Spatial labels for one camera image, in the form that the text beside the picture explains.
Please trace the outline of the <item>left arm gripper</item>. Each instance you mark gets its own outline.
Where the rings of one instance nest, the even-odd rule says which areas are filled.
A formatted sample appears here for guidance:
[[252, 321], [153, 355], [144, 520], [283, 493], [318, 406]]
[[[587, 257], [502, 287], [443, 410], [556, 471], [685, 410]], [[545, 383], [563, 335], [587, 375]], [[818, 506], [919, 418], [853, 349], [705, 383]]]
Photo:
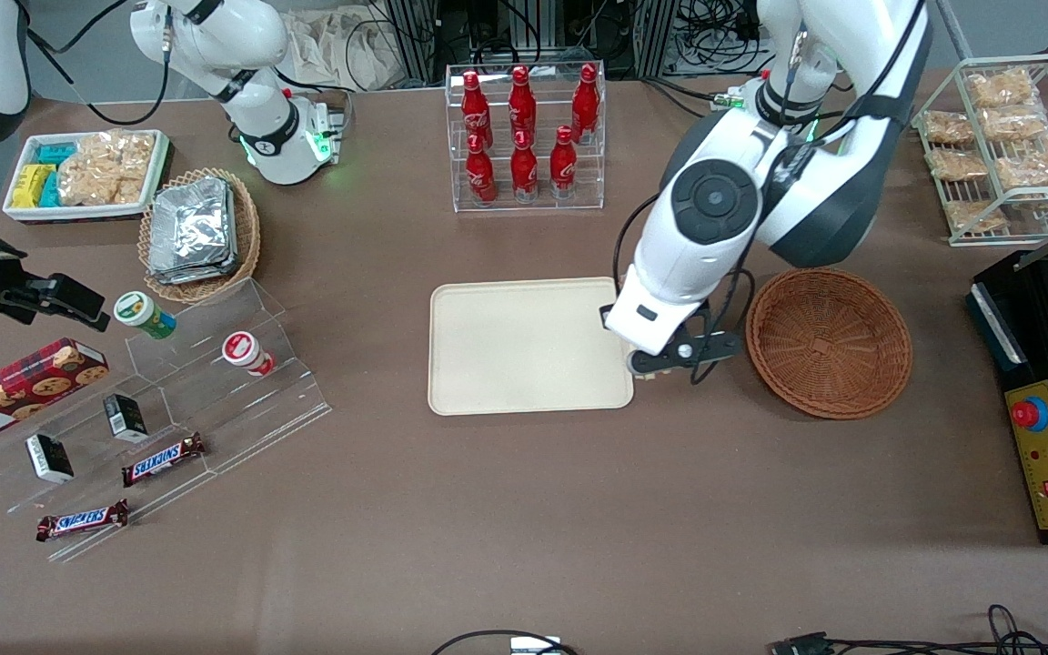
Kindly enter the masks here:
[[680, 341], [680, 356], [675, 348], [665, 347], [675, 330], [701, 307], [716, 286], [716, 277], [657, 277], [636, 264], [629, 265], [623, 290], [607, 310], [604, 327], [636, 348], [627, 357], [627, 368], [634, 378], [672, 372], [681, 368], [681, 362], [686, 368], [701, 368], [735, 357], [741, 351], [740, 333], [727, 331], [686, 333]]

